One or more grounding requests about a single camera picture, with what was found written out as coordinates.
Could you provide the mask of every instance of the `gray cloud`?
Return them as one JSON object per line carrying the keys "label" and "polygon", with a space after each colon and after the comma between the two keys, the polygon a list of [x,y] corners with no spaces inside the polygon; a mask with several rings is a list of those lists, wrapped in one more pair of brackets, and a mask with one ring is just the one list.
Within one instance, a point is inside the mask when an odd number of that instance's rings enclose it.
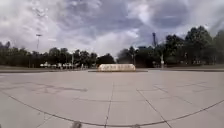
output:
{"label": "gray cloud", "polygon": [[224,28],[223,8],[223,0],[1,0],[0,40],[37,50],[41,33],[39,51],[56,46],[116,56],[130,45],[150,45],[152,32],[163,41],[205,25],[215,35]]}

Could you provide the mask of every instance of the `tall pole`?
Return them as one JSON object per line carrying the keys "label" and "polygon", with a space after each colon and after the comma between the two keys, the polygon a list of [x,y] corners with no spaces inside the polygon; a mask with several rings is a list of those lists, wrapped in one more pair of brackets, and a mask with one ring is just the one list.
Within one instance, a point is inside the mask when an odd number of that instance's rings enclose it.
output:
{"label": "tall pole", "polygon": [[42,36],[41,34],[36,34],[37,36],[37,52],[38,52],[38,48],[39,48],[39,44],[40,44],[40,37]]}

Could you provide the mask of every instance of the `ground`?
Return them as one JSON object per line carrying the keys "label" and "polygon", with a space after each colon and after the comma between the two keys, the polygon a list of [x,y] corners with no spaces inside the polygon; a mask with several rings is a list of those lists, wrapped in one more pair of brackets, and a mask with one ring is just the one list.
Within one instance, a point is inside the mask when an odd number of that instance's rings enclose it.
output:
{"label": "ground", "polygon": [[2,128],[223,128],[224,72],[0,74]]}

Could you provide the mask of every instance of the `tree line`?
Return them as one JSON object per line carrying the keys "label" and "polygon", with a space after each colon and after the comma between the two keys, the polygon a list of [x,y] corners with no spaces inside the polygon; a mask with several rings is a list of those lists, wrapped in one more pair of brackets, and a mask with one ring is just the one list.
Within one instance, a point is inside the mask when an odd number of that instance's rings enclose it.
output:
{"label": "tree line", "polygon": [[167,66],[189,66],[202,64],[224,63],[224,31],[221,30],[213,38],[203,27],[193,27],[181,38],[177,35],[167,35],[165,42],[152,43],[153,46],[139,46],[123,49],[115,59],[108,53],[97,56],[96,53],[75,50],[68,52],[67,48],[51,48],[48,52],[39,53],[25,48],[11,46],[10,42],[0,42],[0,65],[40,67],[40,64],[71,63],[80,67],[93,67],[100,64],[133,63],[137,67],[160,67],[161,60]]}
{"label": "tree line", "polygon": [[224,62],[224,31],[212,38],[203,27],[193,27],[185,38],[167,35],[165,42],[154,46],[132,46],[118,54],[118,63],[133,63],[137,67],[210,65]]}
{"label": "tree line", "polygon": [[115,63],[110,54],[98,57],[96,53],[75,50],[69,53],[67,48],[51,48],[48,52],[39,53],[37,51],[29,52],[25,48],[12,47],[10,42],[3,45],[0,42],[0,65],[20,66],[39,68],[41,64],[74,64],[76,67],[81,65],[93,67],[101,63]]}

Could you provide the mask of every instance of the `low white wall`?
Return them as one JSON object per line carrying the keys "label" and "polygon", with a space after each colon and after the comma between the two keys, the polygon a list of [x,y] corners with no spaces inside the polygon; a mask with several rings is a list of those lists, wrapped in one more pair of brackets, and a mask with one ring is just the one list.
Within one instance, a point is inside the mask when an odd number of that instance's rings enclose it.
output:
{"label": "low white wall", "polygon": [[101,64],[98,71],[135,71],[133,64]]}

